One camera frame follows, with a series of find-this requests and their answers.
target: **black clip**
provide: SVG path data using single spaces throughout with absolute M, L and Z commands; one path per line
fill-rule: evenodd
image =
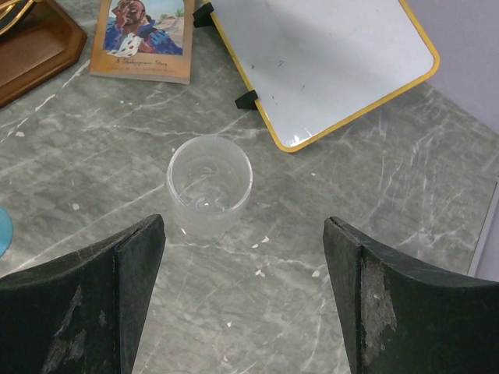
M 255 111 L 257 109 L 257 103 L 255 102 L 258 99 L 257 92 L 255 90 L 251 90 L 250 92 L 246 92 L 239 99 L 235 100 L 235 106 L 238 109 L 247 109 L 250 111 Z
M 215 26 L 211 13 L 214 11 L 213 5 L 207 2 L 194 12 L 194 27 Z

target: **purple wall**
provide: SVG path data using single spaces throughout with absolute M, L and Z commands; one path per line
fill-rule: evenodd
M 408 0 L 441 56 L 429 80 L 499 132 L 499 0 Z

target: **yellow whiteboard frame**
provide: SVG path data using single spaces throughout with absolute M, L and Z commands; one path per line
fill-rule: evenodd
M 310 137 L 309 139 L 307 139 L 306 141 L 300 143 L 299 145 L 292 146 L 292 147 L 285 146 L 284 144 L 282 144 L 280 142 L 277 134 L 274 131 L 274 127 L 271 124 L 271 120 L 268 118 L 267 112 L 265 111 L 265 109 L 264 109 L 263 105 L 261 104 L 260 100 L 257 99 L 255 101 L 257 109 L 260 112 L 260 115 L 262 116 L 262 118 L 264 119 L 265 125 L 267 126 L 268 130 L 270 131 L 270 133 L 272 135 L 272 139 L 274 140 L 275 144 L 278 146 L 278 148 L 280 150 L 282 150 L 284 152 L 287 152 L 287 153 L 293 153 L 293 152 L 296 152 L 298 150 L 301 150 L 302 148 L 305 148 L 306 146 L 308 146 L 311 143 L 319 140 L 320 138 L 323 138 L 327 134 L 330 134 L 334 130 L 339 129 L 340 127 L 346 125 L 347 123 L 350 123 L 354 119 L 357 119 L 358 117 L 366 114 L 367 112 L 372 111 L 373 109 L 375 109 L 375 108 L 381 106 L 382 104 L 390 101 L 394 97 L 397 97 L 398 95 L 403 94 L 407 90 L 410 90 L 414 86 L 417 86 L 418 84 L 424 82 L 425 80 L 429 79 L 433 74 L 435 74 L 435 72 L 437 72 L 438 68 L 440 67 L 440 61 L 441 61 L 440 60 L 440 55 L 438 54 L 437 49 L 435 48 L 434 44 L 431 42 L 431 40 L 428 37 L 428 35 L 426 34 L 425 30 L 423 29 L 423 27 L 419 23 L 418 19 L 416 18 L 416 15 L 411 10 L 411 8 L 410 8 L 409 4 L 407 3 L 407 1 L 406 0 L 398 0 L 398 2 L 400 3 L 400 5 L 402 6 L 402 8 L 404 9 L 405 13 L 407 14 L 407 16 L 409 17 L 409 19 L 411 20 L 411 22 L 414 25 L 414 27 L 417 29 L 418 34 L 421 36 L 421 39 L 423 39 L 424 44 L 428 47 L 428 50 L 430 51 L 431 55 L 434 57 L 434 65 L 432 66 L 432 68 L 430 69 L 430 71 L 427 72 L 426 74 L 423 74 L 420 78 L 415 79 L 412 82 L 409 82 L 406 85 L 400 87 L 398 90 L 393 91 L 392 93 L 388 94 L 387 96 L 382 97 L 380 100 L 373 102 L 371 105 L 368 105 L 364 109 L 361 109 L 360 111 L 357 111 L 353 115 L 350 115 L 349 117 L 341 120 L 340 122 L 332 125 L 331 127 L 328 127 L 324 131 L 319 132 L 315 136 Z M 244 72 L 244 69 L 242 68 L 241 63 L 239 62 L 237 56 L 235 55 L 234 49 L 232 48 L 231 44 L 228 41 L 227 34 L 225 33 L 224 29 L 222 28 L 220 22 L 218 21 L 217 14 L 216 14 L 216 9 L 211 13 L 211 18 L 212 18 L 215 26 L 217 27 L 218 33 L 220 34 L 221 39 L 224 41 L 224 44 L 225 44 L 225 46 L 228 49 L 228 53 L 231 55 L 232 60 L 235 63 L 235 67 L 238 69 L 238 72 L 241 75 L 244 84 L 246 84 L 246 88 L 248 89 L 248 91 L 254 90 L 254 88 L 251 86 L 251 83 L 250 83 L 250 80 L 248 79 L 248 76 L 246 75 L 246 73 Z

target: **book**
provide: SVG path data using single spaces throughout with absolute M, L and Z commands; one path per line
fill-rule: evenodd
M 102 0 L 90 74 L 188 84 L 195 0 Z

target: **cup rim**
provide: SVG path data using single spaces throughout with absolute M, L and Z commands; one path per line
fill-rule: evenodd
M 230 143 L 233 146 L 235 146 L 236 149 L 239 151 L 239 153 L 242 155 L 242 158 L 245 161 L 246 166 L 248 167 L 248 170 L 250 172 L 249 173 L 250 180 L 249 180 L 248 186 L 246 188 L 246 191 L 244 192 L 244 195 L 242 195 L 241 199 L 239 199 L 239 201 L 236 204 L 234 204 L 233 206 L 231 206 L 230 208 L 228 208 L 227 210 L 224 210 L 222 212 L 200 212 L 198 210 L 195 210 L 191 206 L 188 206 L 187 204 L 185 204 L 182 199 L 180 199 L 180 196 L 177 193 L 177 191 L 173 185 L 173 177 L 172 177 L 173 164 L 175 163 L 175 160 L 179 157 L 180 153 L 183 152 L 184 149 L 187 148 L 191 143 L 194 143 L 195 141 L 199 141 L 200 139 L 207 139 L 207 138 L 221 139 L 223 142 Z M 191 210 L 197 214 L 203 214 L 203 215 L 207 215 L 207 216 L 217 216 L 217 215 L 227 214 L 227 213 L 231 213 L 231 212 L 237 210 L 238 208 L 241 207 L 241 205 L 244 204 L 245 201 L 248 200 L 248 197 L 251 193 L 251 188 L 253 187 L 253 168 L 251 166 L 250 159 L 248 158 L 248 155 L 246 154 L 246 152 L 244 150 L 242 150 L 242 148 L 240 146 L 238 146 L 236 143 L 232 142 L 231 140 L 226 139 L 223 136 L 218 136 L 218 135 L 196 136 L 192 139 L 187 140 L 184 144 L 182 144 L 173 153 L 172 159 L 170 160 L 170 162 L 168 164 L 168 170 L 166 171 L 166 187 L 167 187 L 168 191 L 173 195 L 173 198 L 175 198 L 175 200 L 178 201 L 180 203 L 180 205 L 182 205 L 182 207 L 184 207 L 188 210 Z

